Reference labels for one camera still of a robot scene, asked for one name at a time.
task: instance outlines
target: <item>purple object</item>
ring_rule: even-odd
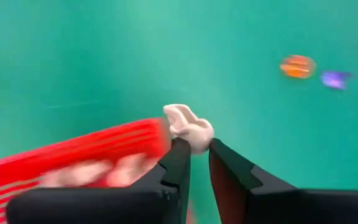
[[[346,88],[346,80],[349,77],[350,74],[347,72],[325,71],[321,79],[326,86],[343,90]]]

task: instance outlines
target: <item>orange toy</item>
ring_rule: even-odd
[[[312,74],[315,64],[311,58],[301,55],[292,55],[284,59],[280,68],[288,76],[295,78],[308,78]]]

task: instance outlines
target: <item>green surface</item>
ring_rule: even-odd
[[[282,75],[290,54],[347,91]],[[0,1],[0,158],[186,103],[299,187],[358,189],[358,1]],[[207,156],[200,223],[219,223]]]

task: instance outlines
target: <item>red plastic bin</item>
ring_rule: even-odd
[[[163,119],[145,119],[0,159],[0,223],[6,223],[8,201],[37,188],[48,171],[89,159],[115,163],[140,152],[161,158],[168,150],[167,140]]]

